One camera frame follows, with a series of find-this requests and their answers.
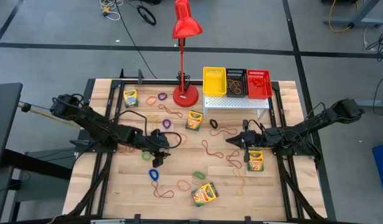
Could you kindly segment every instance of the green rubber band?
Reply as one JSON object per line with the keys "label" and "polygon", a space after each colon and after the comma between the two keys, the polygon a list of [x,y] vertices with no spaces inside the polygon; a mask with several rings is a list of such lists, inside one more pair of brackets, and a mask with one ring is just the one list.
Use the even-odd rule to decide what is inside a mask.
{"label": "green rubber band", "polygon": [[143,152],[141,154],[141,158],[144,160],[144,161],[149,161],[151,159],[152,155],[149,153],[149,152]]}
{"label": "green rubber band", "polygon": [[200,180],[205,180],[206,179],[206,175],[203,172],[201,172],[201,171],[197,170],[197,171],[193,172],[192,174],[193,174],[194,177],[197,177]]}

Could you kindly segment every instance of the lamp shade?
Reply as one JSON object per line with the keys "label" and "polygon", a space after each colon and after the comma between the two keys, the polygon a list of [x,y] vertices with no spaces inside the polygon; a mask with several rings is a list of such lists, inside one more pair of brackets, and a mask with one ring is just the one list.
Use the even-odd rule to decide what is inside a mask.
{"label": "lamp shade", "polygon": [[176,11],[177,22],[172,31],[173,39],[191,37],[203,32],[201,25],[191,17],[188,0],[176,0],[174,9]]}

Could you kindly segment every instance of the black basket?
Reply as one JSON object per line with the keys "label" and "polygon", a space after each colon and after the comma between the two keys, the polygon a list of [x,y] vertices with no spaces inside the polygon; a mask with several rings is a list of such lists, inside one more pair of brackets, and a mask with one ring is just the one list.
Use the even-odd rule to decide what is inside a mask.
{"label": "black basket", "polygon": [[248,95],[247,70],[226,68],[227,96],[245,97]]}

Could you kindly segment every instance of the perforated metal rack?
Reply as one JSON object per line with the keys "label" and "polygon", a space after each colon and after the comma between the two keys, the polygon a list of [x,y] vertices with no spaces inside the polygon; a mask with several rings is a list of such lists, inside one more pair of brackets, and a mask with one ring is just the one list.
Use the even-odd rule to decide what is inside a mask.
{"label": "perforated metal rack", "polygon": [[269,109],[268,100],[250,98],[230,98],[204,95],[204,116],[208,115],[208,109],[256,109],[258,119]]}

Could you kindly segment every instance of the lamp base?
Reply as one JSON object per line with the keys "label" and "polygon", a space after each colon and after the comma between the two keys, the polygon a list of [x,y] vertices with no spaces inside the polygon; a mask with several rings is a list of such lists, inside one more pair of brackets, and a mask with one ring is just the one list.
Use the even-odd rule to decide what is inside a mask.
{"label": "lamp base", "polygon": [[173,91],[173,100],[179,106],[190,107],[198,101],[198,90],[195,86],[189,85],[187,91],[182,95],[180,88],[177,86]]}

